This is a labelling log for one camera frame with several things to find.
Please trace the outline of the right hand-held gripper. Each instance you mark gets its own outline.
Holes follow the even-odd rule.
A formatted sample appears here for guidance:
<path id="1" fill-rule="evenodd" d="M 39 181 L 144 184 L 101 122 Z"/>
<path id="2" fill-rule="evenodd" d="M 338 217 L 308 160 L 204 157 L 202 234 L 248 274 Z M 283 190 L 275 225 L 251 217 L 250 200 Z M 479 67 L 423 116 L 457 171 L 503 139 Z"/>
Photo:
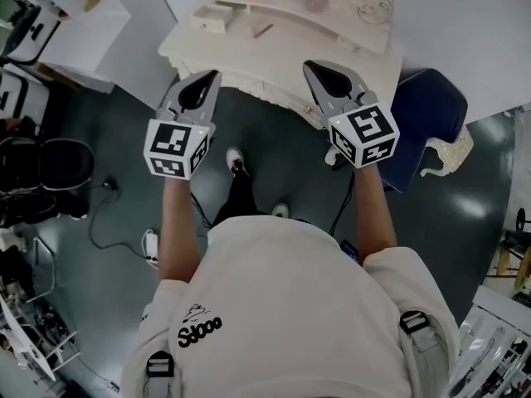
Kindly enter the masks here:
<path id="1" fill-rule="evenodd" d="M 342 156 L 361 168 L 393 155 L 400 137 L 397 123 L 376 94 L 366 91 L 356 71 L 331 61 L 307 60 L 303 74 L 327 122 L 330 148 L 324 161 L 328 165 Z"/>

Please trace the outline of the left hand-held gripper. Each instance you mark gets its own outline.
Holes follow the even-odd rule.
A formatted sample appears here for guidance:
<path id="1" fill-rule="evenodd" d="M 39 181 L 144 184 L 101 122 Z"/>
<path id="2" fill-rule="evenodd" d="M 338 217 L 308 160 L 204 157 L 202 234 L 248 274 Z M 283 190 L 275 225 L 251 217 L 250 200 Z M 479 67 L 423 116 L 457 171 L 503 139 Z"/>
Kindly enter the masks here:
<path id="1" fill-rule="evenodd" d="M 221 73 L 204 70 L 173 84 L 149 121 L 144 159 L 151 174 L 189 180 L 206 157 Z"/>

